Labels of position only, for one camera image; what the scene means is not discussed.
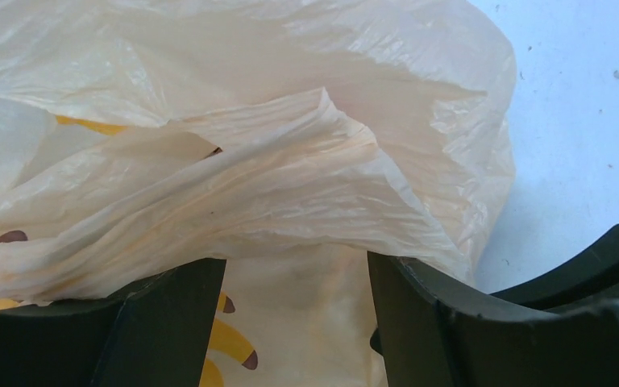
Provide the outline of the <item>translucent orange plastic bag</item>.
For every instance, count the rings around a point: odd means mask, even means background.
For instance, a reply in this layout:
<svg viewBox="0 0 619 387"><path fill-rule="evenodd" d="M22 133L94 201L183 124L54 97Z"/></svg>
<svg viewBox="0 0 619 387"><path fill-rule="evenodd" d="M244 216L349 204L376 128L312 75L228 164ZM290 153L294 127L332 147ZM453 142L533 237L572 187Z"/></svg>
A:
<svg viewBox="0 0 619 387"><path fill-rule="evenodd" d="M472 282L516 75L466 1L0 1L0 310L219 258L204 386L384 386L367 254Z"/></svg>

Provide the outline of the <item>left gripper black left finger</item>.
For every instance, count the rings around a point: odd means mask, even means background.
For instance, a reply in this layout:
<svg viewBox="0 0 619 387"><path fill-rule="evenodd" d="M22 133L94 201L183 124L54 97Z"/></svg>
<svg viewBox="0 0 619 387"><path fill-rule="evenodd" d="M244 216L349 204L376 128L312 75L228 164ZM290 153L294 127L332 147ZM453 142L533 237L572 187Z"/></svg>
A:
<svg viewBox="0 0 619 387"><path fill-rule="evenodd" d="M0 386L196 386L226 264L204 259L107 298L0 310Z"/></svg>

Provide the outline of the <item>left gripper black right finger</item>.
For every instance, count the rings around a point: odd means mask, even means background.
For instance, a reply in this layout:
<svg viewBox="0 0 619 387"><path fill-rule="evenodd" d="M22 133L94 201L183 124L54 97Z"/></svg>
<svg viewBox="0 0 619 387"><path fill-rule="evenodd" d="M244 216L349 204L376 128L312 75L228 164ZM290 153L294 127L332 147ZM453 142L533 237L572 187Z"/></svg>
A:
<svg viewBox="0 0 619 387"><path fill-rule="evenodd" d="M619 386L619 224L491 294L412 258L370 253L368 269L391 386Z"/></svg>

